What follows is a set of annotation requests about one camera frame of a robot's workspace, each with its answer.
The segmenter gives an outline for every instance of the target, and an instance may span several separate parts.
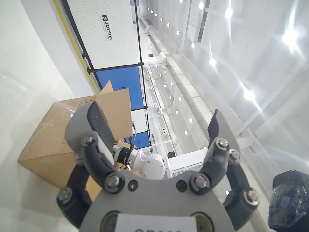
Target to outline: white wall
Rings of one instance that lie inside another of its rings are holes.
[[[74,95],[93,95],[94,90],[73,50],[53,0],[20,1],[48,55]]]
[[[20,0],[0,0],[0,11],[1,231],[76,231],[56,205],[59,190],[17,163],[52,103],[74,94]]]

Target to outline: ceiling light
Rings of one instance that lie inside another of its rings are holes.
[[[209,60],[209,64],[211,65],[211,66],[213,66],[213,67],[215,67],[216,66],[216,61],[213,59],[213,58],[211,58],[210,60]]]
[[[244,97],[249,101],[253,101],[255,99],[255,94],[252,91],[245,89]]]
[[[298,32],[293,29],[288,29],[283,37],[282,40],[285,44],[289,46],[290,49],[293,49],[296,44],[296,39],[298,37]]]
[[[228,8],[224,15],[227,19],[230,19],[231,16],[233,15],[233,11],[230,8]]]

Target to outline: pegboard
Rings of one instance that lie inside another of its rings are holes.
[[[130,0],[67,0],[94,69],[138,63]]]

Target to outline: bolt head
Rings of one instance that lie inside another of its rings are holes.
[[[226,148],[228,146],[229,142],[225,139],[220,139],[218,144],[220,145],[220,147]]]
[[[110,187],[110,188],[114,188],[114,187],[117,187],[119,185],[119,182],[120,182],[120,179],[117,175],[113,175],[109,178],[108,182],[107,182],[107,185]]]
[[[70,201],[72,194],[73,194],[72,189],[69,187],[65,187],[59,191],[57,198],[61,202],[63,202],[63,204],[66,204],[67,202]]]
[[[240,155],[237,152],[232,152],[232,156],[235,159],[239,159],[240,158]]]
[[[256,193],[252,190],[249,190],[247,195],[248,195],[248,200],[250,201],[257,201],[259,199]]]
[[[82,142],[84,144],[90,144],[92,142],[92,140],[93,140],[92,136],[85,136],[85,137],[83,137]]]
[[[195,184],[198,186],[200,189],[204,189],[207,185],[207,181],[204,177],[198,176],[195,178]]]

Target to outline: white label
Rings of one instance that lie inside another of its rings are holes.
[[[119,214],[115,232],[197,232],[194,217]]]

